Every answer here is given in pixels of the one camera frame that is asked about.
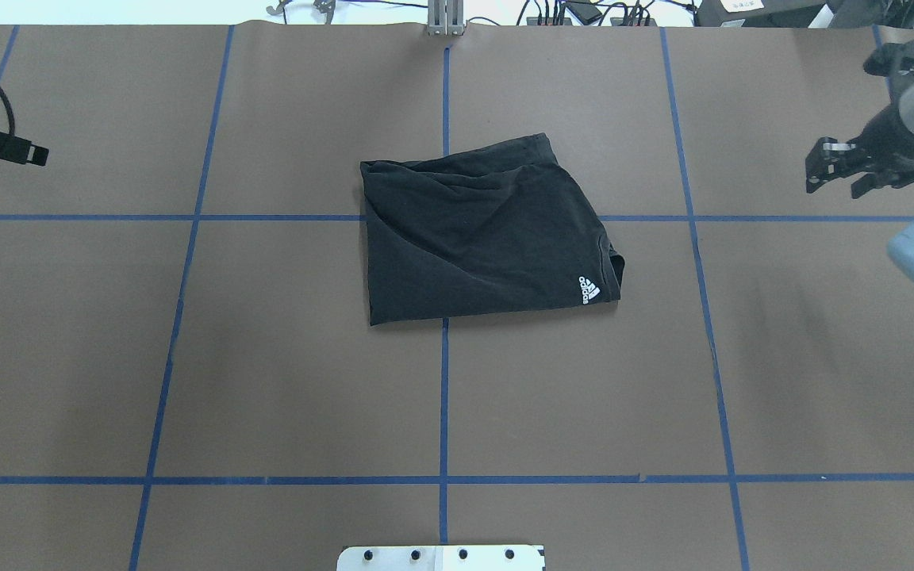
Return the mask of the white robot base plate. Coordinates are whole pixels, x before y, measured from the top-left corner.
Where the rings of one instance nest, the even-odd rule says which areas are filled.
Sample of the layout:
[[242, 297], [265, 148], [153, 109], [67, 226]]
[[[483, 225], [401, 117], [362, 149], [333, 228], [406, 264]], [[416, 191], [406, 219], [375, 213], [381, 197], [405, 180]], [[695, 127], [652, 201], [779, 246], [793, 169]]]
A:
[[529, 543], [349, 546], [337, 570], [545, 570], [543, 546]]

